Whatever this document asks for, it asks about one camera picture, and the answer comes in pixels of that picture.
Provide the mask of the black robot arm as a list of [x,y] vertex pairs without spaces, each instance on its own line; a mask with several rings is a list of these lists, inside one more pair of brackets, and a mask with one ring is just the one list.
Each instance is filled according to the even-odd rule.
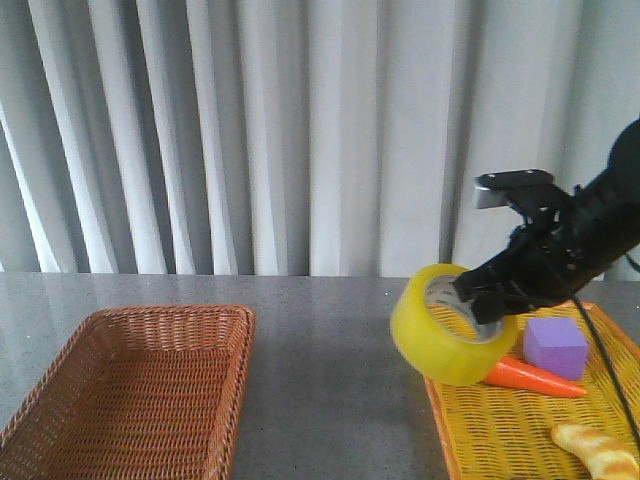
[[615,140],[606,168],[567,193],[543,170],[477,177],[480,209],[508,206],[523,222],[507,247],[453,282],[473,318],[552,307],[575,296],[639,243],[639,124]]

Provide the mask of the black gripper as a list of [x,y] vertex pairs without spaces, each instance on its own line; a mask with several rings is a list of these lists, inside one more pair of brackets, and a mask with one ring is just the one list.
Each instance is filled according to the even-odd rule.
[[476,322],[551,307],[572,298],[608,267],[608,222],[593,212],[518,227],[507,247],[454,281]]

